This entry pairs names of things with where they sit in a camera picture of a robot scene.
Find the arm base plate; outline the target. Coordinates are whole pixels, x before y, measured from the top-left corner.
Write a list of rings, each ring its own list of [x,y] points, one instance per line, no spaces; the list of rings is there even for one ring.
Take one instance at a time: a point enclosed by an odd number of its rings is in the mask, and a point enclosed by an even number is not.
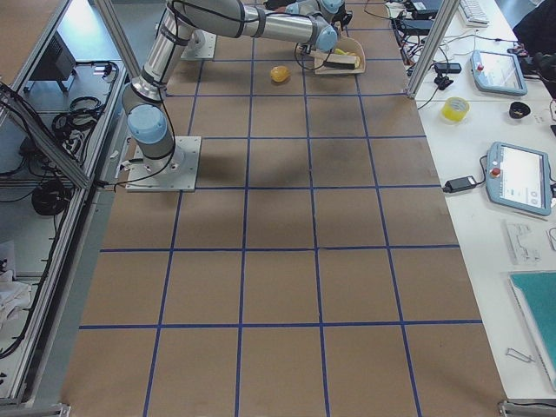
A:
[[[139,146],[134,158],[140,162],[129,166],[125,188],[129,192],[194,192],[199,156],[202,147],[200,136],[178,136],[171,158],[158,161],[145,159]]]
[[[217,35],[195,30],[181,55],[184,61],[211,60],[215,56]]]

